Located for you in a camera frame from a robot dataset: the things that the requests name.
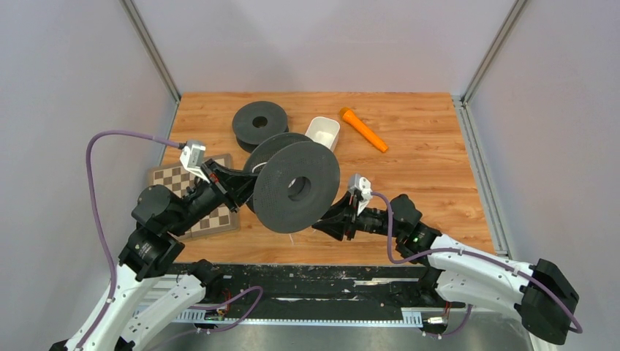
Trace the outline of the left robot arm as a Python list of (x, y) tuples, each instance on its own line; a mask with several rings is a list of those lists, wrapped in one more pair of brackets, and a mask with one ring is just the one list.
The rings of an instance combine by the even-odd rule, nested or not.
[(167, 293), (135, 312), (184, 249), (177, 237), (221, 205), (236, 212), (251, 197), (258, 177), (212, 159), (199, 172), (183, 197), (163, 185), (140, 193), (132, 211), (137, 226), (113, 269), (112, 292), (101, 297), (72, 338), (56, 342), (52, 350), (144, 350), (182, 311), (202, 300), (214, 303), (226, 296), (222, 272), (199, 260)]

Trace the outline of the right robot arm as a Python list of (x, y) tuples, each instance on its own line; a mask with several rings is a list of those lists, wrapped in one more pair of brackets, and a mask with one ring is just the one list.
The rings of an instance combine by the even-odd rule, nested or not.
[(467, 246), (424, 224), (405, 194), (379, 210), (363, 208), (359, 191), (348, 192), (313, 228), (339, 241), (351, 240), (357, 232), (386, 235), (392, 263), (426, 267), (417, 294), (427, 305), (444, 300), (482, 307), (521, 322), (530, 334), (556, 345), (563, 345), (568, 333), (583, 331), (575, 318), (579, 295), (555, 263), (519, 262)]

